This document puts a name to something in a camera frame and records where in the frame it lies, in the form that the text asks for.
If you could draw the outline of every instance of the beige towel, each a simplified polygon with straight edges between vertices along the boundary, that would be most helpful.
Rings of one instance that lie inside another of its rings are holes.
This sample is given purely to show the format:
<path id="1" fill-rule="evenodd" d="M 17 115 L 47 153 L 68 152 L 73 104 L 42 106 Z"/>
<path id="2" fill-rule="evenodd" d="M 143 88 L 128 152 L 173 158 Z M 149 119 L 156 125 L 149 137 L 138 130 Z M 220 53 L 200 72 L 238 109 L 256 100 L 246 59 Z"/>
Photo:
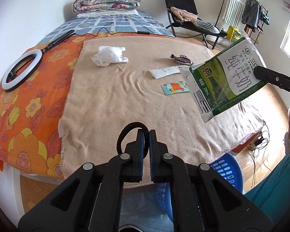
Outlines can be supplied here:
<path id="1" fill-rule="evenodd" d="M 176 7 L 170 8 L 171 12 L 181 21 L 191 21 L 194 24 L 196 23 L 196 20 L 198 19 L 198 16 L 188 12 L 184 9 L 178 9 Z"/>
<path id="2" fill-rule="evenodd" d="M 91 57 L 99 46 L 125 47 L 129 63 L 100 67 Z M 247 141 L 264 125 L 259 112 L 244 101 L 204 123 L 190 93 L 165 95 L 161 84 L 182 81 L 180 74 L 154 79 L 151 69 L 174 66 L 171 54 L 186 55 L 195 64 L 213 54 L 205 47 L 176 39 L 144 36 L 100 38 L 84 42 L 61 119 L 61 170 L 71 175 L 85 162 L 108 162 L 116 141 L 129 123 L 139 121 L 155 129 L 159 142 L 185 162 L 211 162 Z M 123 141 L 136 138 L 131 131 Z M 149 158 L 144 159 L 143 181 L 151 182 Z"/>

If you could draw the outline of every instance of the orange floral bedsheet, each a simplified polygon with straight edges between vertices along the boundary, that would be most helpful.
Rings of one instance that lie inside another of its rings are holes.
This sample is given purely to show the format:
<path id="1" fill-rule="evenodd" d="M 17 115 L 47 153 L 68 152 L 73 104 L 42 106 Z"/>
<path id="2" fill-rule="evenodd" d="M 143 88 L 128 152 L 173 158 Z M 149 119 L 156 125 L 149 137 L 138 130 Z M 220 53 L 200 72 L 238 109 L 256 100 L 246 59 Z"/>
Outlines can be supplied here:
<path id="1" fill-rule="evenodd" d="M 137 34 L 118 33 L 114 36 L 127 35 Z M 97 38 L 101 37 L 111 35 L 101 33 Z M 19 88 L 5 92 L 0 86 L 1 160 L 25 173 L 63 176 L 59 166 L 58 122 L 83 43 L 93 38 L 91 35 L 69 38 L 46 52 L 38 69 Z M 43 49 L 47 44 L 31 49 Z"/>

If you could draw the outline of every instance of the hanging towel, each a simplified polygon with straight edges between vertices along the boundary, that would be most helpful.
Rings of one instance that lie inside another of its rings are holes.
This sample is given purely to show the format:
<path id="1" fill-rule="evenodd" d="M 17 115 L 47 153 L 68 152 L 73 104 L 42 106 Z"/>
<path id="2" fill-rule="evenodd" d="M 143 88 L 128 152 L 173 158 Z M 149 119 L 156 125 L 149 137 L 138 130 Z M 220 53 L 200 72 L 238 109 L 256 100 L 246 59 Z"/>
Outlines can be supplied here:
<path id="1" fill-rule="evenodd" d="M 223 20 L 226 24 L 237 28 L 244 12 L 245 3 L 247 0 L 228 0 L 227 6 L 223 15 Z"/>

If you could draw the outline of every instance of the ring light stand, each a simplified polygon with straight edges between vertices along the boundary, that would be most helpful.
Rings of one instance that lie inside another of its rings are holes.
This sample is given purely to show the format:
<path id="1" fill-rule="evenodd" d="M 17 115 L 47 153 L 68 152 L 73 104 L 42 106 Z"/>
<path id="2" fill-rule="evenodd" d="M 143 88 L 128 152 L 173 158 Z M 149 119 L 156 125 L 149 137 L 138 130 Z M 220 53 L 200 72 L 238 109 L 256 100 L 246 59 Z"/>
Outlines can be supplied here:
<path id="1" fill-rule="evenodd" d="M 43 54 L 54 48 L 56 45 L 62 43 L 64 40 L 68 39 L 70 36 L 74 35 L 74 30 L 70 30 L 67 33 L 63 34 L 59 38 L 55 39 L 51 43 L 49 43 L 44 49 L 39 50 L 31 50 L 20 56 L 6 71 L 6 73 L 3 76 L 2 79 L 2 88 L 9 92 L 12 90 L 15 90 L 17 87 L 21 86 L 39 67 L 39 64 L 42 61 Z M 18 76 L 17 72 L 25 66 L 28 62 L 31 62 L 29 66 Z M 23 63 L 24 61 L 27 61 L 22 67 L 18 69 L 18 66 Z"/>

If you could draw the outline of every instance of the barcode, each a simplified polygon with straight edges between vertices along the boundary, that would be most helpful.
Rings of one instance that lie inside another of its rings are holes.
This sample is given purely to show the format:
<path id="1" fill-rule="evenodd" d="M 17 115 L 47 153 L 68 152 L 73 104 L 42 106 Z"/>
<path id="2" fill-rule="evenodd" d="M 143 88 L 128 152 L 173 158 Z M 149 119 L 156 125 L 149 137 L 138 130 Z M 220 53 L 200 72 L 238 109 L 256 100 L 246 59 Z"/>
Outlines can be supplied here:
<path id="1" fill-rule="evenodd" d="M 208 105 L 207 100 L 204 98 L 201 90 L 194 92 L 193 95 L 194 95 L 195 99 L 197 100 L 202 113 L 209 113 L 211 111 L 211 108 Z"/>

